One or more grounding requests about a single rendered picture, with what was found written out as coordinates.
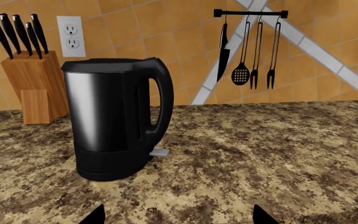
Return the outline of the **black electric kettle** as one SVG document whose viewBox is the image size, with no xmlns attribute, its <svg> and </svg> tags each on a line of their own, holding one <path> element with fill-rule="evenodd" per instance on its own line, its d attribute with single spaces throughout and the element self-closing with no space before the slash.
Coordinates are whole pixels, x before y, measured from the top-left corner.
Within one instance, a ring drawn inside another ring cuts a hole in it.
<svg viewBox="0 0 358 224">
<path fill-rule="evenodd" d="M 67 89 L 77 173 L 105 182 L 134 175 L 168 129 L 173 82 L 157 57 L 67 61 Z"/>
</svg>

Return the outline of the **black handled knife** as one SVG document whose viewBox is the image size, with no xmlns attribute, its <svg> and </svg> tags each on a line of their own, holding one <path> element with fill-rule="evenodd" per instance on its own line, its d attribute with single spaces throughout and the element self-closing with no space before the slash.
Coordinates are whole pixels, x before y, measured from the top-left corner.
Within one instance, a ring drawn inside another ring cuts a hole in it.
<svg viewBox="0 0 358 224">
<path fill-rule="evenodd" d="M 13 53 L 12 53 L 12 50 L 10 48 L 10 45 L 9 45 L 9 42 L 5 36 L 5 33 L 4 31 L 2 31 L 2 28 L 0 26 L 0 43 L 2 44 L 4 50 L 7 52 L 8 56 L 9 56 L 9 59 L 13 59 Z"/>
<path fill-rule="evenodd" d="M 26 28 L 27 35 L 29 36 L 29 39 L 30 39 L 31 43 L 34 46 L 34 49 L 37 52 L 37 55 L 38 55 L 39 59 L 41 60 L 42 59 L 42 51 L 40 49 L 38 38 L 37 38 L 37 36 L 35 34 L 35 31 L 34 31 L 34 29 L 32 27 L 32 24 L 30 22 L 26 22 L 25 23 L 25 28 Z"/>
<path fill-rule="evenodd" d="M 44 35 L 44 31 L 42 29 L 42 25 L 39 21 L 38 15 L 37 14 L 31 14 L 30 15 L 31 19 L 32 19 L 32 25 L 35 31 L 35 34 L 41 44 L 41 46 L 44 49 L 45 54 L 48 54 L 48 46 L 47 46 L 47 41 Z"/>
<path fill-rule="evenodd" d="M 22 51 L 21 51 L 21 48 L 19 45 L 19 41 L 17 39 L 13 25 L 11 24 L 11 22 L 9 20 L 9 16 L 6 13 L 2 13 L 2 14 L 0 14 L 0 20 L 2 22 L 4 31 L 5 31 L 6 35 L 8 36 L 8 38 L 10 39 L 10 41 L 12 42 L 13 46 L 15 47 L 17 54 L 18 55 L 21 54 Z"/>
<path fill-rule="evenodd" d="M 12 19 L 14 21 L 14 25 L 15 25 L 17 35 L 19 36 L 19 38 L 21 39 L 22 43 L 26 47 L 29 56 L 33 55 L 30 40 L 29 40 L 29 37 L 27 35 L 25 26 L 24 26 L 24 24 L 23 24 L 23 22 L 21 20 L 20 15 L 14 14 L 12 16 Z"/>
</svg>

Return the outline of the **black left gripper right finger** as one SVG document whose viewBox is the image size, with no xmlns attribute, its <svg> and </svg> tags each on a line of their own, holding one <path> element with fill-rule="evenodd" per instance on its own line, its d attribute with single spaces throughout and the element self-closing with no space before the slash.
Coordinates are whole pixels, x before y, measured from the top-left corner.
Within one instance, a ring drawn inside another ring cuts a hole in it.
<svg viewBox="0 0 358 224">
<path fill-rule="evenodd" d="M 278 222 L 259 205 L 254 205 L 252 220 L 253 224 L 278 224 Z"/>
</svg>

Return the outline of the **black utensil wall rail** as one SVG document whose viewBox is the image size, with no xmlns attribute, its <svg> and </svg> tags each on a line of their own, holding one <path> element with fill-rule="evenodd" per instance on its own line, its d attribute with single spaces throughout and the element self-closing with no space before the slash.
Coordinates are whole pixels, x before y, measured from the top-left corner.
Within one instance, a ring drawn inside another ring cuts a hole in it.
<svg viewBox="0 0 358 224">
<path fill-rule="evenodd" d="M 223 11 L 222 9 L 214 9 L 213 16 L 221 17 L 222 15 L 236 16 L 279 16 L 283 19 L 288 18 L 288 11 L 267 12 L 267 11 Z"/>
</svg>

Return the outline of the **black slotted skimmer spoon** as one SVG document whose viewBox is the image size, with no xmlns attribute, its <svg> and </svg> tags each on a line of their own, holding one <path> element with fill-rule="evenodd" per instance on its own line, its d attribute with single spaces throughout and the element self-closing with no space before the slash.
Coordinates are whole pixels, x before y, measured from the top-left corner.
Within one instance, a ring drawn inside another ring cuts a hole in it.
<svg viewBox="0 0 358 224">
<path fill-rule="evenodd" d="M 249 16 L 247 16 L 244 28 L 245 29 L 244 29 L 240 61 L 238 66 L 232 71 L 231 74 L 232 82 L 238 86 L 245 85 L 248 82 L 250 76 L 249 69 L 245 65 L 247 46 L 249 40 L 249 31 L 250 31 Z"/>
</svg>

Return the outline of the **black hanging kitchen knife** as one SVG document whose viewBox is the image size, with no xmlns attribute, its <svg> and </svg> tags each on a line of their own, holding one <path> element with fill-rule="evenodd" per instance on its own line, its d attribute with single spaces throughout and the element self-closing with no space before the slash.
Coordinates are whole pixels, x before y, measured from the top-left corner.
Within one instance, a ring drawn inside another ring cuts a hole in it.
<svg viewBox="0 0 358 224">
<path fill-rule="evenodd" d="M 230 50 L 226 48 L 227 43 L 228 43 L 228 39 L 227 39 L 227 21 L 224 21 L 222 31 L 221 31 L 217 82 L 224 75 L 224 72 L 225 72 L 225 69 L 227 67 L 227 63 L 228 63 L 228 60 L 229 60 Z"/>
</svg>

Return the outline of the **black hanging meat fork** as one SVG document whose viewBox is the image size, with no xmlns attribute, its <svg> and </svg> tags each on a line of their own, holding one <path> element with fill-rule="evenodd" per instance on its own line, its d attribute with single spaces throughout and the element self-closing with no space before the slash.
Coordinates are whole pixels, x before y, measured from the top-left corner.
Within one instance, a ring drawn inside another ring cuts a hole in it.
<svg viewBox="0 0 358 224">
<path fill-rule="evenodd" d="M 270 67 L 267 73 L 267 89 L 273 89 L 275 83 L 275 68 L 277 65 L 277 56 L 278 56 L 278 46 L 280 42 L 280 31 L 281 31 L 281 22 L 276 21 L 275 32 L 272 44 L 272 55 L 270 60 Z"/>
<path fill-rule="evenodd" d="M 250 73 L 250 89 L 257 89 L 258 84 L 258 69 L 260 62 L 260 50 L 262 45 L 262 33 L 263 33 L 263 22 L 261 21 L 261 17 L 258 19 L 257 23 L 257 34 L 255 40 L 255 54 L 252 71 Z"/>
</svg>

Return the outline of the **wooden knife block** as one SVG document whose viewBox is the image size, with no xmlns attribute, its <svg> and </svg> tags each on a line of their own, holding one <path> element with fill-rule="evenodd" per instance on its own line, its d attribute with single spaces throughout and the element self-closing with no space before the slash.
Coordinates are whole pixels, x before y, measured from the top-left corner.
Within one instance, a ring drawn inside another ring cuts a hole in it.
<svg viewBox="0 0 358 224">
<path fill-rule="evenodd" d="M 65 81 L 57 54 L 14 54 L 1 62 L 22 106 L 24 124 L 49 124 L 69 113 Z"/>
</svg>

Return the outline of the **white wall power outlet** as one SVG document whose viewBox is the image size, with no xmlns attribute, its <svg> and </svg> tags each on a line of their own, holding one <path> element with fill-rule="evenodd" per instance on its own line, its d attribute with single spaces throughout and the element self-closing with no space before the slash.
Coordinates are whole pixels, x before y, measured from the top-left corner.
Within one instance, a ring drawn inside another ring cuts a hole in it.
<svg viewBox="0 0 358 224">
<path fill-rule="evenodd" d="M 57 16 L 63 57 L 86 57 L 80 16 Z"/>
</svg>

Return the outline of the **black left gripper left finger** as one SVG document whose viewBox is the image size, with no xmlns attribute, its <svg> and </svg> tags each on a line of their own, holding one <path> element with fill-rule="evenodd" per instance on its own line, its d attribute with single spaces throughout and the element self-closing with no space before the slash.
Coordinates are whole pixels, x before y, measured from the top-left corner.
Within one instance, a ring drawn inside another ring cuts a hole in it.
<svg viewBox="0 0 358 224">
<path fill-rule="evenodd" d="M 104 205 L 100 205 L 93 210 L 88 216 L 86 216 L 79 224 L 104 224 L 105 222 L 105 210 Z"/>
</svg>

